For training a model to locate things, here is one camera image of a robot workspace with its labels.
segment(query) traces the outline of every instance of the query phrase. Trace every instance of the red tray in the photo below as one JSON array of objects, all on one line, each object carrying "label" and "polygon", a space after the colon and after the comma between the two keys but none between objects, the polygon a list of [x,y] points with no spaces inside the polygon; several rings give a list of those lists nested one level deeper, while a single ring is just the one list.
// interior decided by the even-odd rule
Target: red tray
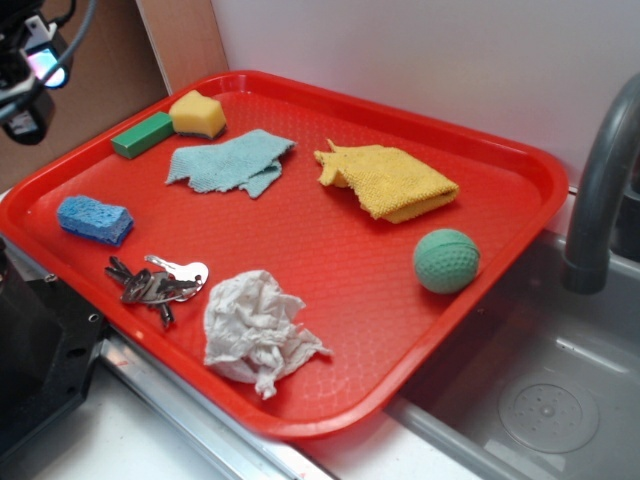
[{"label": "red tray", "polygon": [[[197,194],[165,185],[177,147],[207,143],[177,135],[134,160],[110,139],[189,89],[222,102],[226,142],[261,128],[294,140],[283,175],[257,200],[244,191]],[[379,410],[453,330],[562,205],[563,169],[550,155],[512,141],[257,72],[217,75],[153,105],[16,186],[0,204],[0,231],[101,309],[206,397],[263,434],[296,439],[347,427]],[[381,144],[427,162],[461,187],[451,204],[393,225],[361,210],[349,189],[322,187],[315,150]],[[135,227],[120,248],[62,231],[56,209],[84,194],[122,205]],[[412,267],[418,241],[437,228],[470,235],[481,251],[476,280],[457,295],[420,286]],[[173,303],[164,330],[156,311],[119,301],[104,268],[110,255],[132,270],[155,254],[210,268],[202,292]],[[266,269],[307,307],[296,323],[335,355],[314,357],[276,383],[263,401],[253,385],[203,366],[209,290],[238,273]]]}]

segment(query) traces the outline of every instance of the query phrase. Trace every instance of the silver key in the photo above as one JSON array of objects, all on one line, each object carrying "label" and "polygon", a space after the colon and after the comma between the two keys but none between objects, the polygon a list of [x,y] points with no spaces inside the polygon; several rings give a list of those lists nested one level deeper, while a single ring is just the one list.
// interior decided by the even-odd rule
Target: silver key
[{"label": "silver key", "polygon": [[183,281],[196,281],[198,286],[196,288],[190,288],[182,293],[182,297],[176,299],[177,302],[184,302],[193,297],[200,291],[204,283],[209,277],[209,269],[204,263],[193,262],[188,265],[178,265],[177,263],[168,262],[156,255],[147,255],[144,257],[147,262],[153,263],[173,276],[176,280]]}]

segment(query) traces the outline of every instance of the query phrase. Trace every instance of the black machine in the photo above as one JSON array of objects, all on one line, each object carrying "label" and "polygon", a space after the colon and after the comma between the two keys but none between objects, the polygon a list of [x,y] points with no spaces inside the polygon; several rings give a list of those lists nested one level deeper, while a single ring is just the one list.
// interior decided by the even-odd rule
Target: black machine
[{"label": "black machine", "polygon": [[[46,135],[47,93],[69,79],[73,51],[95,11],[90,1],[68,46],[59,33],[75,11],[47,21],[44,0],[0,0],[0,124],[14,141]],[[102,314],[62,279],[25,281],[0,238],[0,462],[86,398],[103,333]]]}]

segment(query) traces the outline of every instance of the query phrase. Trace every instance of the white paper towel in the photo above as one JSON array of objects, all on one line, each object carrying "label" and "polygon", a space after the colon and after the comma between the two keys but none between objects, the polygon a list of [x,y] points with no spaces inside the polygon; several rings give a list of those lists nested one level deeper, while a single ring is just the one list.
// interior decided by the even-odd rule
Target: white paper towel
[{"label": "white paper towel", "polygon": [[316,352],[333,355],[309,330],[291,322],[304,302],[285,294],[265,270],[253,270],[211,289],[204,315],[207,336],[204,364],[220,375],[255,383],[264,400],[276,394],[274,383]]}]

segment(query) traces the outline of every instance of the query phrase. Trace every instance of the green ball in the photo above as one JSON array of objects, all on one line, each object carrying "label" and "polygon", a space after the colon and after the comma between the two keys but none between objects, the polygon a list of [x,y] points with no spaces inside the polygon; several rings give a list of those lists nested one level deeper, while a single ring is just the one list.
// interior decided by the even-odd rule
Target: green ball
[{"label": "green ball", "polygon": [[478,273],[480,251],[458,230],[435,230],[418,242],[413,266],[420,283],[434,293],[455,293]]}]

